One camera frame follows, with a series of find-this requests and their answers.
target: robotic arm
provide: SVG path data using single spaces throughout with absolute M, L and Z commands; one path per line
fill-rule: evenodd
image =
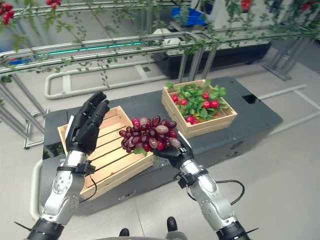
M 180 170 L 181 179 L 178 184 L 182 189 L 190 188 L 202 215 L 216 232 L 219 240 L 250 240 L 237 220 L 230 202 L 221 195 L 208 171 L 195 163 L 189 142 L 180 132 L 178 134 L 181 141 L 179 149 L 170 147 L 165 151 L 154 150 L 153 153 L 168 159 L 174 168 Z
M 102 91 L 94 94 L 74 116 L 66 137 L 68 154 L 57 168 L 44 211 L 27 239 L 57 240 L 79 206 L 84 176 L 95 172 L 87 158 L 96 149 L 99 126 L 109 111 L 105 98 Z

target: empty wooden crate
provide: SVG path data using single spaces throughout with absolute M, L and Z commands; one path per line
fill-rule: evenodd
M 175 84 L 174 86 L 184 87 L 185 85 L 189 84 L 195 84 L 197 87 L 204 87 L 205 80 L 203 79 L 190 81 Z M 211 93 L 211 91 L 213 91 L 213 87 L 209 85 L 208 87 L 205 87 L 204 90 L 209 94 Z M 174 101 L 171 98 L 171 96 L 176 93 L 177 92 L 173 88 L 164 86 L 162 90 L 162 104 L 164 105 L 172 120 L 176 121 L 178 130 L 187 138 L 192 138 L 198 135 L 227 128 L 237 116 L 236 111 L 222 98 L 222 100 L 229 106 L 229 108 L 221 109 L 218 112 L 217 116 L 215 116 L 215 119 L 191 125 L 191 123 L 185 121 L 178 107 L 175 105 Z
M 122 137 L 119 136 L 119 131 L 125 130 L 127 126 L 132 126 L 132 123 L 120 106 L 110 109 L 104 116 L 96 149 L 88 157 L 88 160 L 92 161 L 91 164 L 95 166 L 95 172 L 91 174 L 91 177 L 97 185 L 97 192 L 90 200 L 108 192 L 154 164 L 153 154 L 150 152 L 145 157 L 143 154 L 127 153 L 122 149 Z M 65 152 L 66 129 L 67 125 L 58 127 Z M 94 192 L 94 183 L 89 176 L 86 176 L 80 196 L 86 199 Z

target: black shoe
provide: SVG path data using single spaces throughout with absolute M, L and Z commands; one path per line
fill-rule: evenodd
M 168 232 L 178 230 L 177 222 L 173 216 L 168 217 L 166 220 L 166 226 L 168 227 Z
M 120 231 L 120 234 L 119 234 L 119 237 L 129 237 L 129 230 L 127 228 L 123 228 L 121 231 Z

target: black platform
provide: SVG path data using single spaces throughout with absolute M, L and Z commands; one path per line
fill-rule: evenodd
M 213 86 L 226 88 L 225 100 L 235 109 L 238 116 L 230 127 L 189 139 L 195 160 L 205 168 L 223 160 L 239 156 L 252 149 L 270 131 L 282 122 L 280 116 L 259 101 L 250 91 L 231 77 L 213 79 Z M 129 118 L 142 116 L 170 119 L 161 103 L 161 91 L 110 101 L 110 107 L 121 106 Z M 65 158 L 57 127 L 68 123 L 78 108 L 50 112 L 45 123 L 43 166 L 41 170 L 41 204 L 51 191 L 52 180 L 60 159 Z M 78 214 L 91 214 L 124 201 L 131 196 L 148 192 L 174 180 L 177 170 L 162 158 L 154 165 L 104 195 L 80 205 Z

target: crate of radishes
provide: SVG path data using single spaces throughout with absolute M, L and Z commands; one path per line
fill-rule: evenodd
M 169 82 L 163 87 L 162 103 L 182 134 L 192 138 L 230 126 L 237 113 L 225 94 L 224 87 L 212 87 L 210 80 Z

